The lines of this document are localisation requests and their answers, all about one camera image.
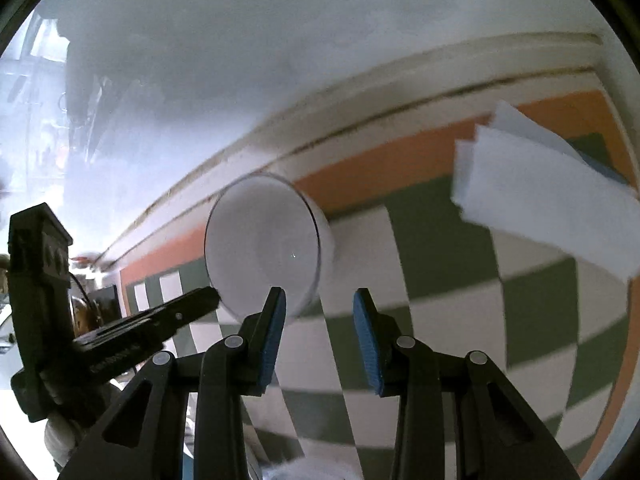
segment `white cup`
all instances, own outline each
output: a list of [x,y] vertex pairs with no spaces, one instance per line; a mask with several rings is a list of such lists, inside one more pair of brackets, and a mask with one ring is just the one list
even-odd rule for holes
[[311,199],[279,176],[254,173],[220,192],[204,254],[211,285],[237,320],[260,312],[272,286],[284,289],[291,318],[330,275],[334,240]]

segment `checkered board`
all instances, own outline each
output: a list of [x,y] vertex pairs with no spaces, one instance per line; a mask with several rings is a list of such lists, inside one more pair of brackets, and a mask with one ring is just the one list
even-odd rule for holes
[[[464,223],[450,186],[443,176],[330,218],[332,285],[284,329],[266,393],[244,398],[245,437],[259,459],[328,458],[366,480],[388,479],[398,398],[380,399],[367,386],[351,317],[361,286],[403,333],[434,350],[489,354],[569,459],[584,457],[620,370],[628,287],[555,248]],[[199,259],[126,292],[135,312],[206,285]],[[202,352],[238,328],[221,307],[181,329],[170,349]],[[444,400],[452,479],[452,400]]]

